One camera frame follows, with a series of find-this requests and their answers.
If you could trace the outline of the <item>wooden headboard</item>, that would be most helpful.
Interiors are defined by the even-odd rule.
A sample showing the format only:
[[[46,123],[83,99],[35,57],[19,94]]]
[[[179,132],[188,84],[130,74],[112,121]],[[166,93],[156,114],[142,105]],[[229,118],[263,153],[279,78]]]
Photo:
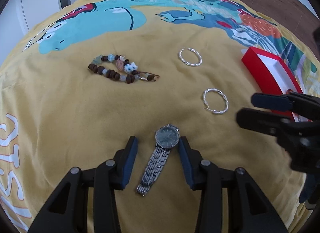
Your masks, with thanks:
[[[299,0],[240,1],[286,27],[319,58],[319,50],[313,37],[313,32],[319,27],[319,17],[302,2]]]

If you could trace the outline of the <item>red jewelry box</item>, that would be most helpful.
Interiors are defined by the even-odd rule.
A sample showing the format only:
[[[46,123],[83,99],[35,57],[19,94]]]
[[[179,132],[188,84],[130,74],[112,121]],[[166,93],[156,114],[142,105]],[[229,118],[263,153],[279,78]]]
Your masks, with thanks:
[[[289,67],[277,55],[251,46],[241,61],[263,93],[282,95],[292,91],[302,92]]]

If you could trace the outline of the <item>silver wristwatch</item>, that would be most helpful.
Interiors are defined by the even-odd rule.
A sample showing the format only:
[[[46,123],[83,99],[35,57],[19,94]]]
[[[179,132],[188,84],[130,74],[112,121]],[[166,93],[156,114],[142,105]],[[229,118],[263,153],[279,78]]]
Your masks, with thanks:
[[[145,197],[165,166],[169,154],[180,140],[179,128],[172,124],[162,126],[155,132],[155,150],[149,158],[145,171],[136,187],[136,193]]]

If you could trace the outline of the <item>yellow dinosaur bedspread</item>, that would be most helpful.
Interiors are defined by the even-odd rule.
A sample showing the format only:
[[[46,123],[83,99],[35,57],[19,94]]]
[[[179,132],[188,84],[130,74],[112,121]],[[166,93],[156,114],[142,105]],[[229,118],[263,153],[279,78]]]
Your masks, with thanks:
[[[130,183],[116,193],[122,231],[193,232],[200,195],[176,149],[149,193],[135,191],[155,131],[170,123],[219,167],[247,169],[297,232],[311,214],[298,201],[305,175],[274,138],[235,121],[259,90],[241,61],[251,46],[280,57],[303,93],[319,95],[310,48],[240,0],[78,0],[35,26],[1,65],[1,206],[14,228],[29,229],[72,167],[96,167],[135,136]],[[199,67],[179,60],[184,47],[201,54]],[[204,108],[208,88],[227,96],[225,114]]]

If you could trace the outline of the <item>silver twisted hoop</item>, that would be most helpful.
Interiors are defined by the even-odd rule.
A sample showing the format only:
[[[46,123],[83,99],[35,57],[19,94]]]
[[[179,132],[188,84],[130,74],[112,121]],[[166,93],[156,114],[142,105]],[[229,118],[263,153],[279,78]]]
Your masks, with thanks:
[[[202,93],[202,102],[206,111],[214,115],[225,114],[229,109],[227,96],[219,89],[208,88]]]
[[[187,57],[184,56],[184,51],[187,50]],[[201,54],[194,48],[182,48],[178,52],[179,60],[189,67],[199,67],[203,63]]]

